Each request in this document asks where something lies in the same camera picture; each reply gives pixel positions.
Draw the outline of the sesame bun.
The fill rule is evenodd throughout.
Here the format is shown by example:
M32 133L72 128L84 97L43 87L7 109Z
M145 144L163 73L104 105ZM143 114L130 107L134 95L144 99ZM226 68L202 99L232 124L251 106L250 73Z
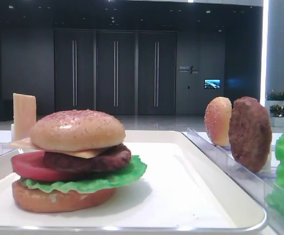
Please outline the sesame bun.
M229 98L216 97L207 105L204 115L206 132L212 143L219 146L229 145L229 122L232 104Z
M107 113L68 110L41 118L29 136L34 145L45 150L82 151L119 145L125 130L117 118Z

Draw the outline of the stacked brown meat patty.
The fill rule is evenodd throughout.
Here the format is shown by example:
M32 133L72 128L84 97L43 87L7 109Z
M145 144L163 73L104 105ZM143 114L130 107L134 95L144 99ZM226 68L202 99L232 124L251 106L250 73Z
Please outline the stacked brown meat patty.
M120 144L90 159L83 159L62 153L45 152L46 167L64 172L89 173L115 171L126 167L131 160L131 151Z

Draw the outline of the stacked green lettuce leaf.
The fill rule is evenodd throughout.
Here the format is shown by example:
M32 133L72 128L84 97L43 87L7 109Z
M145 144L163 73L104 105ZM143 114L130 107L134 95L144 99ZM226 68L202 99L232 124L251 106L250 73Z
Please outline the stacked green lettuce leaf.
M113 172L95 172L88 178L78 181L42 182L21 177L20 182L29 189L39 189L50 193L54 190L68 193L72 190L78 193L94 193L101 189L118 188L139 180L145 173L147 165L138 155L133 155L128 166Z

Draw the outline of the upright brown meat patty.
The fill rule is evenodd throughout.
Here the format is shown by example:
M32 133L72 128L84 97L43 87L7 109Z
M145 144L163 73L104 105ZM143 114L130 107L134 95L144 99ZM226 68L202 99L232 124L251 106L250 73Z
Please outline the upright brown meat patty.
M229 142L233 158L253 173L265 166L272 142L270 115L255 98L234 101L229 123Z

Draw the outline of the stacked orange cheese slice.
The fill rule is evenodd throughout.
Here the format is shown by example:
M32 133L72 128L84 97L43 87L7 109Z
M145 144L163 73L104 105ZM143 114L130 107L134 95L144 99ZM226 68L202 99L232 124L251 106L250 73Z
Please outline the stacked orange cheese slice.
M40 150L40 151L45 151L45 152L62 153L62 154L66 154L66 155L70 155L74 157L80 157L84 159L96 157L99 154L110 149L109 147L107 147L107 148L100 148L100 149L87 149L87 150L81 150L81 151L46 150L46 149L42 149L34 145L30 137L24 138L18 141L9 142L8 145L11 147L17 147L17 148L23 148L23 149L34 149L34 150Z

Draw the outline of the upright orange cheese slice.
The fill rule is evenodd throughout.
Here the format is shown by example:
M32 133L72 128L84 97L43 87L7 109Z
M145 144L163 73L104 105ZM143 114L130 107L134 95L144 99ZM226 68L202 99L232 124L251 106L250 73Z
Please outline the upright orange cheese slice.
M14 140L29 136L31 127L36 123L36 97L13 93Z

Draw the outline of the stacked red tomato slice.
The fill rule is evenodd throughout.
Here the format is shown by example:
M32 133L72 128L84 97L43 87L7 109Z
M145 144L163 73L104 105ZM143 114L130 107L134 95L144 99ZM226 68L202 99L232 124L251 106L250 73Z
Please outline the stacked red tomato slice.
M21 177L36 181L69 181L83 179L93 172L82 172L79 167L85 159L62 153L29 152L11 159L13 171Z

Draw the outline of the silver metal tray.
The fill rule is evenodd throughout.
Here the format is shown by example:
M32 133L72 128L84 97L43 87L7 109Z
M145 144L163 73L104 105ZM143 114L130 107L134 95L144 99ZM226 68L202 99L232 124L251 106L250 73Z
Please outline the silver metal tray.
M267 212L185 134L127 131L125 144L146 163L143 177L103 205L67 213L19 209L18 179L0 156L0 235L259 235Z

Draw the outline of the potted plants white planter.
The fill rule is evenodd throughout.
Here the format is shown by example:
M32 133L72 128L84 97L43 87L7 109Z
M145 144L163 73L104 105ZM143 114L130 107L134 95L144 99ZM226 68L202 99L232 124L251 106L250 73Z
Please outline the potted plants white planter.
M284 127L284 91L266 93L265 107L273 127Z

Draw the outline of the stacked bun bottom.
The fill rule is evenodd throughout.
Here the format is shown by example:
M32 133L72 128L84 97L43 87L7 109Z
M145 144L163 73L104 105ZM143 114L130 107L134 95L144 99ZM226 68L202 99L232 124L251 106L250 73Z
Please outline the stacked bun bottom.
M50 193L39 189L29 189L20 180L12 183L12 195L18 207L29 212L56 213L73 212L99 206L107 202L116 188L101 189L94 193L78 193L74 190L63 193L53 190Z

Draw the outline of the clear acrylic right rack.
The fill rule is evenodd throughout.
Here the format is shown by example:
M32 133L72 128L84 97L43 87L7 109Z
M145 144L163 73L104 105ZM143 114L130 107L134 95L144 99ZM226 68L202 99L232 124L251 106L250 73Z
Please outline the clear acrylic right rack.
M276 183L276 168L268 166L260 173L252 173L231 157L229 147L213 145L203 134L190 128L186 136L238 186L267 209L269 226L284 235L284 189Z

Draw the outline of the wall display screen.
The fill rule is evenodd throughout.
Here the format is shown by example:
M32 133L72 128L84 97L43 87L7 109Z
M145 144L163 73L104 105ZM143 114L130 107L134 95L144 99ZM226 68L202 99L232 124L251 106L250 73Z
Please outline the wall display screen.
M205 89L219 89L220 88L220 80L219 79L205 79L204 80L204 88Z

